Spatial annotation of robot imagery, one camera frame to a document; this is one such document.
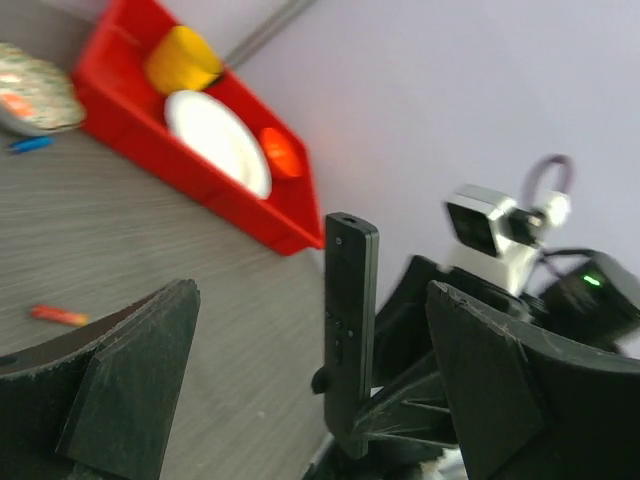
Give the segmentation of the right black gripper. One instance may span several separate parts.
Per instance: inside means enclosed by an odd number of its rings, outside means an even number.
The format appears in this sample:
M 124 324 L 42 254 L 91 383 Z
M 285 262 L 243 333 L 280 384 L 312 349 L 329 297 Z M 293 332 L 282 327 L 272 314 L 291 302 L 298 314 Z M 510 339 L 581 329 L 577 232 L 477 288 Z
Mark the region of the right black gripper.
M 596 309 L 577 294 L 561 293 L 558 281 L 550 285 L 549 295 L 514 296 L 460 268 L 442 273 L 432 260 L 414 255 L 375 318 L 373 373 L 403 373 L 364 403 L 354 419 L 355 438 L 458 444 L 436 355 L 431 352 L 426 303 L 432 280 L 517 320 L 600 350 L 619 350 L 613 326 L 597 320 Z

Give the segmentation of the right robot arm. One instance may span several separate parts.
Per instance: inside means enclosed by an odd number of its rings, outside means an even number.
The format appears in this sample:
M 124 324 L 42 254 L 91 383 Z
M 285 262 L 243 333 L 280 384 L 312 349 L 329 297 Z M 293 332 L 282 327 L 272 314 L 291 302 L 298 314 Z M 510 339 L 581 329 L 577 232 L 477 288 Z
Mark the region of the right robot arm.
M 588 249 L 560 249 L 551 258 L 580 256 L 537 295 L 506 291 L 460 269 L 449 273 L 413 256 L 376 316 L 373 385 L 376 392 L 353 420 L 363 440 L 405 440 L 451 447 L 458 443 L 427 322 L 427 286 L 442 281 L 533 325 L 612 353 L 639 327 L 639 281 L 611 256 Z

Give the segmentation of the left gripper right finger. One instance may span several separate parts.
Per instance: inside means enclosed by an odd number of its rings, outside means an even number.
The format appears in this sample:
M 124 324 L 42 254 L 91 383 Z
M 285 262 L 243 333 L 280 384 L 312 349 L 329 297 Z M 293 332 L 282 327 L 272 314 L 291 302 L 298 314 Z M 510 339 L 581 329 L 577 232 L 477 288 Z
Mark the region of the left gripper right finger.
M 428 286 L 426 312 L 469 478 L 638 478 L 637 360 L 440 282 Z

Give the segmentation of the black remote control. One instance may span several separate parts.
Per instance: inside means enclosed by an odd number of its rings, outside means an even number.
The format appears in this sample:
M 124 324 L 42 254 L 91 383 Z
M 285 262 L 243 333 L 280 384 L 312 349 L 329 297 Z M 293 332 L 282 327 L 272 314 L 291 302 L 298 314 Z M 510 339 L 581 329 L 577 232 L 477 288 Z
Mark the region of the black remote control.
M 363 219 L 336 212 L 325 217 L 325 236 L 324 365 L 311 389 L 324 397 L 335 443 L 359 459 L 368 450 L 354 429 L 372 388 L 379 233 Z

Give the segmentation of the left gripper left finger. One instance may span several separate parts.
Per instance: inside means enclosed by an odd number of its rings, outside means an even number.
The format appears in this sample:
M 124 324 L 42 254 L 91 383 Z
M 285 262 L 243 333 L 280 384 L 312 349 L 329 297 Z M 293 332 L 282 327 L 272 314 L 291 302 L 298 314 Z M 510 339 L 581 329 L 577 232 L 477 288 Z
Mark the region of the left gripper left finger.
M 157 479 L 200 308 L 192 280 L 1 358 L 4 479 Z

